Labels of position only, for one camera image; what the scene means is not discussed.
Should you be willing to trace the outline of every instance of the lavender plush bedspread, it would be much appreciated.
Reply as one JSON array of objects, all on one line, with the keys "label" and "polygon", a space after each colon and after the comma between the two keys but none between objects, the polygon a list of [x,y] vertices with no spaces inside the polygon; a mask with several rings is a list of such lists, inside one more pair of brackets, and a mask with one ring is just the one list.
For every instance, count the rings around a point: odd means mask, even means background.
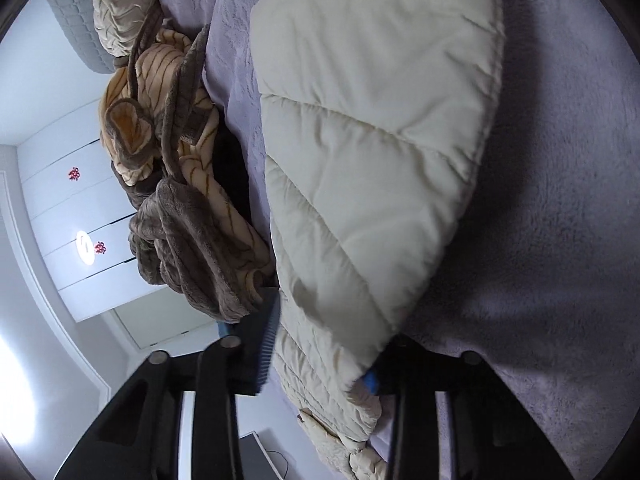
[{"label": "lavender plush bedspread", "polygon": [[[268,238],[258,0],[161,1],[180,30],[211,22],[205,82]],[[478,188],[405,330],[484,355],[588,480],[640,408],[640,65],[598,0],[503,1],[504,85]]]}]

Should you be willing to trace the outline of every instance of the beige striped fabric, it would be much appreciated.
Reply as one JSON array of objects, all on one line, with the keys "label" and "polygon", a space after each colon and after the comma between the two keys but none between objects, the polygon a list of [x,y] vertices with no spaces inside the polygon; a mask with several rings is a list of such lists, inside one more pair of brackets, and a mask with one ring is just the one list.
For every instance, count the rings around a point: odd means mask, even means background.
[{"label": "beige striped fabric", "polygon": [[[164,106],[174,75],[191,43],[187,36],[162,28],[156,36],[156,43],[146,49],[136,61],[137,101],[129,99],[126,67],[116,71],[100,101],[100,141],[127,186],[146,179],[152,173],[154,159],[161,158],[160,142],[154,128],[147,126],[147,121],[154,125],[162,124]],[[178,161],[182,174],[189,184],[207,198],[213,218],[230,242],[228,246],[231,248],[232,261],[228,262],[229,265],[235,270],[238,282],[243,284],[252,301],[260,303],[262,300],[258,287],[263,277],[273,274],[274,264],[266,243],[244,220],[230,202],[225,190],[215,180],[212,156],[220,115],[202,82],[196,91],[194,107],[208,116],[200,137],[194,139],[194,144],[185,139],[178,144]],[[110,134],[114,127],[120,143],[124,144],[126,156],[123,155],[123,147],[114,142],[113,134]],[[132,164],[132,160],[140,160],[138,155],[141,154],[144,160],[139,164]]]}]

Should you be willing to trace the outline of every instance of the white cabinet door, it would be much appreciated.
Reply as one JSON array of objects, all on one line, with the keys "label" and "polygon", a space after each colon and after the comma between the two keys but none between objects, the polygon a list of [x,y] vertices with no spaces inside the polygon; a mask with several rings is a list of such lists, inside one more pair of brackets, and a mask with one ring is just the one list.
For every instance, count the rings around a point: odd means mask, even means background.
[{"label": "white cabinet door", "polygon": [[93,101],[45,126],[18,146],[22,182],[100,136],[98,101]]},{"label": "white cabinet door", "polygon": [[60,290],[60,297],[76,321],[97,316],[166,285],[149,285],[138,273],[138,261],[132,260]]},{"label": "white cabinet door", "polygon": [[43,256],[76,240],[78,231],[89,233],[136,210],[115,176],[53,206],[31,221],[31,227]]},{"label": "white cabinet door", "polygon": [[213,322],[169,287],[115,309],[140,348],[146,348]]},{"label": "white cabinet door", "polygon": [[100,142],[70,153],[22,184],[29,218],[108,178],[113,178],[111,160]]},{"label": "white cabinet door", "polygon": [[105,225],[90,236],[94,246],[99,245],[99,248],[95,249],[95,259],[91,265],[87,265],[80,258],[75,241],[44,257],[58,290],[134,257],[129,249],[129,218]]}]

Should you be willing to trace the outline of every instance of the bed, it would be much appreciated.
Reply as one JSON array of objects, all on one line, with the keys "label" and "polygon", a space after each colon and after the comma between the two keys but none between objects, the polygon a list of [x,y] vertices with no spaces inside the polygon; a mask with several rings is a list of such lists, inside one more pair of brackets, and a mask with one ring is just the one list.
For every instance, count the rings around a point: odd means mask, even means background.
[{"label": "bed", "polygon": [[[177,30],[211,23],[204,82],[240,140],[253,223],[269,239],[257,1],[160,0]],[[640,42],[625,13],[637,3],[604,0],[616,26],[599,0],[503,1],[504,87],[478,188],[405,332],[433,351],[481,353],[587,480],[640,398]],[[378,433],[384,455],[388,426]]]}]

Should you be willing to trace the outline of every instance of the ceiling trim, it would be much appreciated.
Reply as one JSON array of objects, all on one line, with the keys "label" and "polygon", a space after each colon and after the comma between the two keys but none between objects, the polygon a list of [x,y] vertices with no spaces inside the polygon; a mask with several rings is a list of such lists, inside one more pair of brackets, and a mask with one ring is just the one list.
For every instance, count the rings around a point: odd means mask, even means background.
[{"label": "ceiling trim", "polygon": [[104,380],[104,378],[98,373],[94,366],[87,360],[82,351],[78,348],[76,341],[72,337],[70,332],[74,332],[76,327],[65,326],[65,323],[60,319],[52,306],[46,293],[40,286],[40,280],[38,273],[33,269],[31,265],[31,258],[28,254],[25,244],[22,240],[21,229],[18,226],[16,213],[26,219],[27,227],[30,228],[28,222],[28,213],[24,200],[14,201],[12,200],[12,193],[10,190],[9,179],[6,170],[0,170],[0,212],[2,212],[2,220],[6,227],[6,231],[9,237],[12,250],[15,255],[15,259],[20,268],[20,272],[24,277],[24,281],[27,283],[31,295],[38,306],[38,309],[42,313],[42,316],[49,325],[51,331],[54,333],[66,353],[73,359],[78,365],[80,370],[87,376],[87,378],[95,385],[100,395],[100,407],[101,410],[109,400],[111,399],[111,387]]}]

